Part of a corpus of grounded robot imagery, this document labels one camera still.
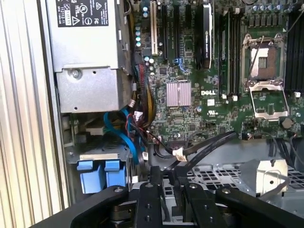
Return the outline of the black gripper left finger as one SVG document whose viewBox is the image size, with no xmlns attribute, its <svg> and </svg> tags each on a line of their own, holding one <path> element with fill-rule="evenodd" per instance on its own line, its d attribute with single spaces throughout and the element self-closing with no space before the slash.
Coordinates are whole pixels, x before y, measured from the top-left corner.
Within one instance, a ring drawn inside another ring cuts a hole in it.
<svg viewBox="0 0 304 228">
<path fill-rule="evenodd" d="M 114 185 L 37 223 L 35 228 L 160 228 L 160 167 L 138 189 Z"/>
</svg>

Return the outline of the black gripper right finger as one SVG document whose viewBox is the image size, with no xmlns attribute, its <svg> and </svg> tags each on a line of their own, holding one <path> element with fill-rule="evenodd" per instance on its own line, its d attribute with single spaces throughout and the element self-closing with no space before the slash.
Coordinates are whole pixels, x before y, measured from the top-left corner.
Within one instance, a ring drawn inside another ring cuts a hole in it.
<svg viewBox="0 0 304 228">
<path fill-rule="evenodd" d="M 190 183 L 184 167 L 173 171 L 177 207 L 197 228 L 302 228 L 303 218 L 240 190 L 224 186 L 212 194 Z"/>
</svg>

